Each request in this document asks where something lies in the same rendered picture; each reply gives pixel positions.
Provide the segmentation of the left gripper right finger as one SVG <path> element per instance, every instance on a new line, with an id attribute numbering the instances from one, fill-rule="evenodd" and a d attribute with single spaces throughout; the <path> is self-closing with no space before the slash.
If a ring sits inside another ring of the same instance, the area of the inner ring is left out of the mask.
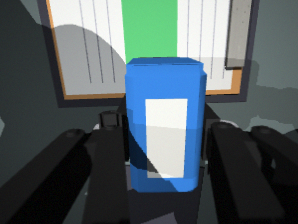
<path id="1" fill-rule="evenodd" d="M 218 224 L 298 224 L 296 142 L 268 126 L 243 131 L 205 102 L 200 156 Z"/>

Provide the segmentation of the dark grey clipboard with white form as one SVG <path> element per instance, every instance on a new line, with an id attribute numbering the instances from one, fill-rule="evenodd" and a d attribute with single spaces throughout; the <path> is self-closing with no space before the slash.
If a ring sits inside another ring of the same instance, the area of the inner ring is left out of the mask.
<path id="1" fill-rule="evenodd" d="M 58 108 L 119 106 L 138 57 L 204 63 L 206 103 L 246 102 L 260 0 L 37 0 Z"/>

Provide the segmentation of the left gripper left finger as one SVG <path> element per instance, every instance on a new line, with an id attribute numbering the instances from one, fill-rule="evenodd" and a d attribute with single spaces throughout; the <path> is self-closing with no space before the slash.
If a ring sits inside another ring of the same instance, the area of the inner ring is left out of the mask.
<path id="1" fill-rule="evenodd" d="M 130 224 L 126 93 L 98 122 L 61 133 L 0 187 L 0 224 L 62 224 L 89 176 L 81 224 Z"/>

